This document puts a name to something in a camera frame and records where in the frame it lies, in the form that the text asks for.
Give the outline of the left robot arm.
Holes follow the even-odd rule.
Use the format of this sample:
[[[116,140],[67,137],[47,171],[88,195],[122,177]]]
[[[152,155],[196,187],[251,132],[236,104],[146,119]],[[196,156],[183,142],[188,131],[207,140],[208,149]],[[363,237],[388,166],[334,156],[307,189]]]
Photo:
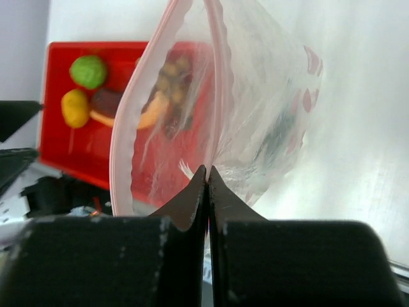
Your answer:
[[[1,142],[5,142],[22,126],[42,110],[42,105],[33,100],[1,101]],[[1,196],[4,196],[15,181],[39,157],[34,148],[10,148],[1,150]],[[56,179],[41,178],[35,185],[23,190],[23,195],[32,201],[31,217],[63,214],[68,212],[64,188]]]

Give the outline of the clear zip top bag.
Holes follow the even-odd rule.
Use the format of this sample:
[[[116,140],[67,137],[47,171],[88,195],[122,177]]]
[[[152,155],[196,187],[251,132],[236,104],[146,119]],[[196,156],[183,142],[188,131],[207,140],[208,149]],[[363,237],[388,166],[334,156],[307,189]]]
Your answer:
[[[296,163],[310,115],[316,106],[323,75],[322,59],[291,37],[259,1],[170,1],[125,88],[122,99],[138,97],[143,104],[160,69],[171,54],[192,61],[188,93],[194,111],[199,88],[208,73],[213,81],[207,106],[199,114],[203,164],[218,169],[228,187],[253,205]],[[296,116],[288,138],[273,161],[254,160],[264,137],[283,111]],[[164,155],[154,171],[148,200],[132,195],[132,165],[137,125],[114,122],[109,156],[112,211],[116,216],[145,216],[179,192],[159,179],[167,169]]]

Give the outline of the green onion stalk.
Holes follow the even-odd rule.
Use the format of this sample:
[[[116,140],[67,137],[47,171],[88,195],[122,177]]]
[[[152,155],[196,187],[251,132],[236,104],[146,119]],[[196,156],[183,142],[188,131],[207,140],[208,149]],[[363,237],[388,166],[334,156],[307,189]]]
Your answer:
[[[295,124],[295,118],[296,116],[291,114],[290,111],[283,111],[278,116],[274,125],[264,137],[254,160],[263,159],[266,162],[275,159]]]

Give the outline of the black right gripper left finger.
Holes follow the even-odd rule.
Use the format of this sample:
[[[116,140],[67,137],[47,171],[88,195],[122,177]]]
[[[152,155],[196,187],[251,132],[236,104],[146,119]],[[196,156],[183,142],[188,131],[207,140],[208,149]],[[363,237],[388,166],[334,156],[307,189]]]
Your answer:
[[[1,273],[2,306],[200,306],[206,168],[147,217],[28,222]]]

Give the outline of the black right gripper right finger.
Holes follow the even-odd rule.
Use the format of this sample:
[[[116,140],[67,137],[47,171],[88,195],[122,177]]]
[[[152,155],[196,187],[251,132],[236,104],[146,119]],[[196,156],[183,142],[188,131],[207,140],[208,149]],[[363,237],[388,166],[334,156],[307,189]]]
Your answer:
[[[358,221],[267,220],[212,168],[216,306],[403,306],[383,244]]]

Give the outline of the longan bunch with leaves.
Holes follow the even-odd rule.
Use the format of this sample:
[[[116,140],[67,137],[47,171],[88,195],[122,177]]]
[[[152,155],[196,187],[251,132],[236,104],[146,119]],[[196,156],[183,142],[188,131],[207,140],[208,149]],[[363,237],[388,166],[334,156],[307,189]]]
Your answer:
[[[168,101],[162,128],[171,139],[181,130],[189,130],[193,111],[188,103],[192,81],[192,61],[186,54],[171,54],[160,69],[155,89]]]

